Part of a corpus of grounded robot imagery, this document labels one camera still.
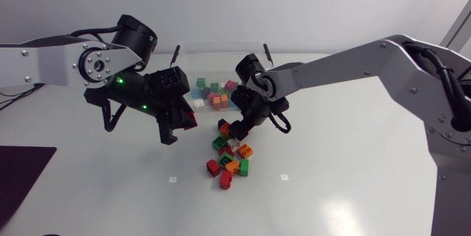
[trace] orange block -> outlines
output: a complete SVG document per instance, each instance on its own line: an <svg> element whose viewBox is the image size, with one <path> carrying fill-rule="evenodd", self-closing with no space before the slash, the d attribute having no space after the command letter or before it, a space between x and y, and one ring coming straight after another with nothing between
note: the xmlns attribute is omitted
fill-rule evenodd
<svg viewBox="0 0 471 236"><path fill-rule="evenodd" d="M225 168L228 172L230 172L230 175L233 176L234 174L238 173L238 162L233 160L232 162L226 164Z"/></svg>
<svg viewBox="0 0 471 236"><path fill-rule="evenodd" d="M244 144L244 145L241 146L241 148L237 149L237 154L241 158L246 159L246 158L252 156L253 150L252 150L252 148L250 148L250 146L248 146L247 144Z"/></svg>
<svg viewBox="0 0 471 236"><path fill-rule="evenodd" d="M229 107L229 97L227 97L227 95L222 95L221 96L221 106L222 106L222 108L228 108Z"/></svg>
<svg viewBox="0 0 471 236"><path fill-rule="evenodd" d="M220 97L213 98L213 107L214 107L215 110L220 110L221 109L221 98Z"/></svg>
<svg viewBox="0 0 471 236"><path fill-rule="evenodd" d="M221 134L223 134L225 137L229 137L229 126L230 124L226 122L226 124L222 125L220 128L219 128L219 131L221 132Z"/></svg>

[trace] pile of blocks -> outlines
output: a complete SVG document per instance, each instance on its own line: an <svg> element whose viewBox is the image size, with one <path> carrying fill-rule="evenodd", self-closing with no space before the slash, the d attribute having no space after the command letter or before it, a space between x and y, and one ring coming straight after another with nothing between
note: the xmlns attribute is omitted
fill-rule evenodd
<svg viewBox="0 0 471 236"><path fill-rule="evenodd" d="M231 80L225 83L213 82L209 86L205 78L196 79L196 88L191 89L191 97L196 111L205 109L206 104L214 110L234 107L230 100L230 94L237 88L237 82Z"/></svg>
<svg viewBox="0 0 471 236"><path fill-rule="evenodd" d="M229 126L230 124L224 119L218 122L220 136L213 141L213 148L218 152L219 157L217 160L209 160L206 163L211 176L216 177L222 171L219 180L219 187L222 189L229 189L233 176L236 174L249 176L249 157L253 154L250 146L247 144L240 146L238 139L230 137ZM234 151L241 158L240 162L236 159Z"/></svg>

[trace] lego brick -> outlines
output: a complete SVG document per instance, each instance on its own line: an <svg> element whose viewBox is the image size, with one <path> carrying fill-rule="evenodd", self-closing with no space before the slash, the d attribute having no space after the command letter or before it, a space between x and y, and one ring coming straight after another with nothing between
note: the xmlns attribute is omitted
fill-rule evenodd
<svg viewBox="0 0 471 236"><path fill-rule="evenodd" d="M212 93L217 93L219 89L219 83L211 83L210 88Z"/></svg>
<svg viewBox="0 0 471 236"><path fill-rule="evenodd" d="M221 166L215 160L209 160L206 163L206 168L213 177L218 176L218 174L221 172Z"/></svg>
<svg viewBox="0 0 471 236"><path fill-rule="evenodd" d="M196 79L196 86L200 89L203 89L206 87L206 79L205 78L197 78Z"/></svg>
<svg viewBox="0 0 471 236"><path fill-rule="evenodd" d="M234 91L237 88L237 82L233 82L231 80L227 81L224 85L224 89L228 90L229 92Z"/></svg>
<svg viewBox="0 0 471 236"><path fill-rule="evenodd" d="M219 136L215 140L213 140L213 148L215 150L218 151L225 146L227 146L227 141L223 137Z"/></svg>
<svg viewBox="0 0 471 236"><path fill-rule="evenodd" d="M227 95L222 95L221 96L221 107L222 108L228 108L229 107L229 97L227 97Z"/></svg>
<svg viewBox="0 0 471 236"><path fill-rule="evenodd" d="M218 154L221 155L223 153L227 152L230 156L234 157L234 152L232 149L230 149L229 146L225 146L224 148L221 148L218 150Z"/></svg>
<svg viewBox="0 0 471 236"><path fill-rule="evenodd" d="M199 93L201 94L201 98L206 100L208 99L208 95L211 93L211 89L206 87L206 88L201 89Z"/></svg>
<svg viewBox="0 0 471 236"><path fill-rule="evenodd" d="M219 187L222 189L229 189L233 177L228 171L222 171L221 179L219 180Z"/></svg>
<svg viewBox="0 0 471 236"><path fill-rule="evenodd" d="M252 156L253 150L247 144L242 145L239 149L237 149L237 154L242 159L247 159L248 157Z"/></svg>
<svg viewBox="0 0 471 236"><path fill-rule="evenodd" d="M221 98L219 96L213 98L213 108L214 108L214 110L220 110L221 109Z"/></svg>
<svg viewBox="0 0 471 236"><path fill-rule="evenodd" d="M224 166L228 172L230 172L230 175L234 175L238 173L238 162L236 160L233 160L232 162L229 162Z"/></svg>
<svg viewBox="0 0 471 236"><path fill-rule="evenodd" d="M193 100L193 105L196 111L201 111L205 109L205 103L203 99Z"/></svg>
<svg viewBox="0 0 471 236"><path fill-rule="evenodd" d="M234 160L233 156L230 156L227 152L223 152L221 156L218 158L218 164L220 166L225 166L229 162L232 162Z"/></svg>
<svg viewBox="0 0 471 236"><path fill-rule="evenodd" d="M241 160L241 167L239 168L239 174L241 176L249 176L249 160L248 159Z"/></svg>

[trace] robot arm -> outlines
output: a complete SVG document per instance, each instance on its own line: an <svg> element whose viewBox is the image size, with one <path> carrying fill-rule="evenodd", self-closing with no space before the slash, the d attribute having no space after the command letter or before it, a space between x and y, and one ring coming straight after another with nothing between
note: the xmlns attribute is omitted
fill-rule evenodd
<svg viewBox="0 0 471 236"><path fill-rule="evenodd" d="M116 32L111 43L101 33ZM94 35L98 40L80 38ZM46 37L20 45L0 45L0 87L48 84L86 89L88 103L102 108L105 129L111 132L120 115L131 107L157 119L160 140L177 140L173 129L191 128L196 121L183 94L189 91L186 75L178 68L141 76L157 45L156 34L129 15L117 26L86 29ZM110 101L121 104L111 115Z"/></svg>
<svg viewBox="0 0 471 236"><path fill-rule="evenodd" d="M471 62L459 54L397 35L306 64L293 62L265 71L255 55L236 71L242 85L232 100L244 119L230 126L239 140L266 118L285 133L282 111L297 90L378 76L389 95L424 121L428 148L438 167L433 235L471 232ZM273 119L278 115L286 128Z"/></svg>

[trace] clear container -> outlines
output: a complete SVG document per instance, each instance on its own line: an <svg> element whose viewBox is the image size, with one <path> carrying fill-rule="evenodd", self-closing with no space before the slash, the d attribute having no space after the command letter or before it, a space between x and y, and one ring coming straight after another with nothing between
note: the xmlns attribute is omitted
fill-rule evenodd
<svg viewBox="0 0 471 236"><path fill-rule="evenodd" d="M217 108L217 104L213 106L212 100L203 99L201 96L205 90L202 89L202 83L200 82L198 87L196 82L198 79L205 79L205 87L211 90L211 84L213 84L213 92L214 85L218 84L218 97L223 97L222 95L227 93L230 99L231 91L224 87L229 81L241 84L236 73L236 66L251 53L257 56L266 70L273 68L268 46L254 40L185 41L175 49L170 67L179 66L188 77L191 90L184 97L195 112L238 110L231 101L229 101L229 107Z"/></svg>

